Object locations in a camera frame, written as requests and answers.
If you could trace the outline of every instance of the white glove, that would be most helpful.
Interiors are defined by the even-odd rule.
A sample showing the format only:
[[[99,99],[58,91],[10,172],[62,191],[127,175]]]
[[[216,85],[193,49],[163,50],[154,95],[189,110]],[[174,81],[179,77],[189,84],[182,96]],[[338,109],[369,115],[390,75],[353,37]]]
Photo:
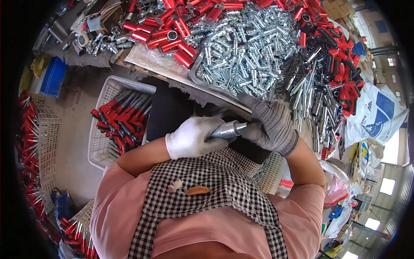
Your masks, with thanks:
[[[229,145],[224,138],[206,138],[224,121],[217,117],[191,117],[173,133],[165,135],[170,158],[199,157]]]

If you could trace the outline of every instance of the gray knit glove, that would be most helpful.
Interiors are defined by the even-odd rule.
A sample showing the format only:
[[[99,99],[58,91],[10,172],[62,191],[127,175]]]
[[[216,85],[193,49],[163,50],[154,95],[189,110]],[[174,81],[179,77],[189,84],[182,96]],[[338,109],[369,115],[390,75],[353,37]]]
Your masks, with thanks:
[[[238,93],[237,98],[253,112],[251,124],[241,130],[241,136],[283,157],[290,155],[299,134],[293,129],[289,108],[279,102],[269,107],[245,93]]]

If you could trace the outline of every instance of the blue plastic bin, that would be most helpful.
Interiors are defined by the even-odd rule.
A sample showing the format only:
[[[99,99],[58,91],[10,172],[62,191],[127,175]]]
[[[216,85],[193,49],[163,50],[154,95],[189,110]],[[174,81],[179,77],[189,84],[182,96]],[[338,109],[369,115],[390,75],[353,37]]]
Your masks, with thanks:
[[[40,92],[58,98],[68,67],[60,58],[53,57],[46,70]]]

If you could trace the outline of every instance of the window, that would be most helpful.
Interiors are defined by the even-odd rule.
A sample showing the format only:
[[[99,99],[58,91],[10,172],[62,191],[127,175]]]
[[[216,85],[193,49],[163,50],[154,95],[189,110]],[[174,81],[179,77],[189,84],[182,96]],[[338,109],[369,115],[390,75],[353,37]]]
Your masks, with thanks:
[[[395,180],[383,178],[383,183],[381,184],[380,192],[388,195],[392,195],[394,190]]]
[[[342,259],[358,259],[358,256],[351,252],[346,252],[344,257],[342,257]]]
[[[397,62],[395,61],[395,58],[389,58],[388,59],[388,65],[390,67],[393,67],[393,66],[397,65]]]
[[[365,226],[367,228],[377,230],[378,227],[380,226],[380,222],[378,220],[374,220],[373,218],[368,218],[368,220],[365,223]]]
[[[401,93],[399,91],[396,91],[395,96],[397,97],[397,100],[400,102],[401,101]]]
[[[400,133],[398,131],[385,143],[384,157],[381,160],[383,163],[397,164],[398,161],[398,147],[400,145]]]

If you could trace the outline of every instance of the plastic bag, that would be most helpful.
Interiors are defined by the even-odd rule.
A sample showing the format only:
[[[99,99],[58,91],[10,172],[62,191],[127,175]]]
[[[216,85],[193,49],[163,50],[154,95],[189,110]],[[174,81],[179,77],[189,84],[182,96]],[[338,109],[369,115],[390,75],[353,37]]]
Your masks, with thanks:
[[[329,224],[328,228],[323,235],[323,238],[336,238],[341,231],[342,227],[348,221],[349,216],[351,215],[352,208],[344,208],[341,215],[337,218],[334,218]]]
[[[362,177],[374,175],[374,168],[381,163],[383,148],[381,145],[363,141],[359,145],[359,168]]]
[[[408,110],[399,104],[386,85],[377,88],[365,83],[356,104],[356,115],[347,117],[345,147],[367,138],[384,145],[405,121],[407,114]]]
[[[319,161],[322,169],[325,171],[326,190],[324,205],[335,205],[339,201],[347,198],[351,191],[351,182],[348,176],[339,169],[326,161]]]

